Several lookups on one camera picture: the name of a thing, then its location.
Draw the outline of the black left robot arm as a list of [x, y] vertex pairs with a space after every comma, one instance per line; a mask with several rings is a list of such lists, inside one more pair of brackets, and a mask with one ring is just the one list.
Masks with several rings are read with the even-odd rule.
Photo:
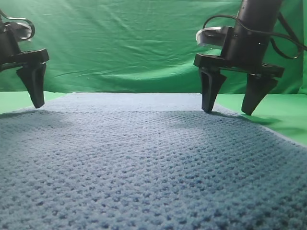
[[270, 35], [281, 7], [280, 0], [244, 0], [234, 27], [203, 27], [196, 33], [200, 46], [218, 46], [218, 56], [196, 54], [194, 65], [199, 69], [203, 111], [210, 113], [226, 76], [221, 70], [247, 74], [247, 85], [241, 110], [251, 115], [261, 100], [276, 87], [284, 69], [264, 64]]

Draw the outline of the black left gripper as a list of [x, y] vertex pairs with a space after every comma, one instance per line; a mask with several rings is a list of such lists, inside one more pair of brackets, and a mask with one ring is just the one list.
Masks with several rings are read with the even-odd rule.
[[227, 26], [227, 34], [219, 55], [196, 54], [194, 65], [201, 79], [201, 108], [211, 113], [216, 97], [227, 79], [220, 69], [249, 73], [241, 111], [251, 115], [262, 99], [276, 87], [284, 68], [263, 63], [269, 37]]

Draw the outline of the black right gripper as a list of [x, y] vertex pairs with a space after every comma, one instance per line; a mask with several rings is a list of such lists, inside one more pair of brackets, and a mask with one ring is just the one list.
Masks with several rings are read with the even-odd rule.
[[0, 29], [0, 70], [23, 65], [16, 73], [26, 87], [33, 106], [40, 108], [45, 104], [44, 76], [49, 54], [46, 49], [22, 51], [13, 33], [13, 23], [3, 23]]

